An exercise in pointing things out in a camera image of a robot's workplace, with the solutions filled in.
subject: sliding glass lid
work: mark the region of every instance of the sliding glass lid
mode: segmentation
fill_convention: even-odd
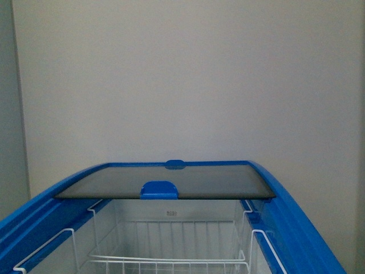
[[[247,164],[178,162],[162,166],[112,165],[74,183],[55,198],[267,199],[275,197]]]

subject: sticker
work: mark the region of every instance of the sticker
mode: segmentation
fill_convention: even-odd
[[[177,211],[167,210],[166,215],[167,216],[177,216]]]

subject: glass panel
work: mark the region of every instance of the glass panel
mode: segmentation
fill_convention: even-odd
[[[139,199],[143,185],[169,181],[179,199],[264,199],[275,197],[257,172],[247,165],[107,167],[86,176],[56,198]]]

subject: chest freezer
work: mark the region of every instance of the chest freezer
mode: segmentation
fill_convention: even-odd
[[[0,274],[345,273],[251,161],[106,163],[0,222]]]

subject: blue handle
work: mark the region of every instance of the blue handle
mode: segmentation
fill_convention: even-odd
[[[141,189],[141,200],[177,200],[179,193],[169,181],[150,181]]]

